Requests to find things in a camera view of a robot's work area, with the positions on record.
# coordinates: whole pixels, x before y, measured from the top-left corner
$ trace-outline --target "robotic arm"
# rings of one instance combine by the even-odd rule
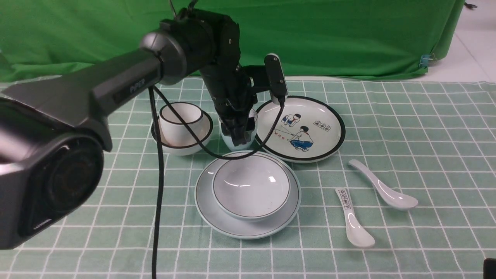
[[[97,187],[107,117],[158,82],[199,71],[235,145],[254,129],[257,93],[288,94],[279,58],[240,65],[240,30],[230,17],[183,9],[145,35],[140,48],[65,76],[16,84],[0,99],[0,249],[13,249],[83,204]]]

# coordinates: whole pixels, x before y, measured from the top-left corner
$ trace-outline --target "green curtain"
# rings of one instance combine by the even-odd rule
[[[189,1],[175,0],[176,9]],[[412,78],[442,59],[463,0],[200,0],[240,24],[242,65],[277,53],[286,75]],[[72,72],[135,49],[167,0],[2,0],[0,81]]]

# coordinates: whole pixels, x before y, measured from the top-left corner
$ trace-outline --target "cartoon boy illustration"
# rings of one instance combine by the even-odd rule
[[[284,125],[289,125],[290,127],[294,126],[296,123],[298,123],[298,121],[300,121],[300,118],[302,116],[299,115],[298,113],[296,114],[288,114],[286,115],[285,117],[283,117],[283,119],[281,120],[282,123],[284,123]]]
[[[309,128],[307,126],[301,126],[300,131],[296,133],[291,139],[288,139],[289,143],[296,148],[296,150],[301,150],[306,152],[313,145],[313,140],[308,134]]]

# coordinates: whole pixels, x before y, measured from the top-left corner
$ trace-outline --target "blue clip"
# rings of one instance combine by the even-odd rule
[[[429,61],[433,60],[430,54],[425,54],[420,57],[419,68],[425,69],[429,66]]]

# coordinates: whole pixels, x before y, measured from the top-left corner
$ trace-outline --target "ceramic spoon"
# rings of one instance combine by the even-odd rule
[[[398,210],[409,210],[415,208],[419,201],[409,195],[398,193],[386,186],[378,179],[364,164],[358,160],[350,160],[350,166],[361,171],[373,184],[374,188],[379,192],[381,198],[391,207]]]
[[[358,248],[370,248],[375,244],[374,238],[358,223],[351,203],[350,195],[345,188],[336,188],[336,194],[343,206],[346,221],[346,236],[351,244]]]

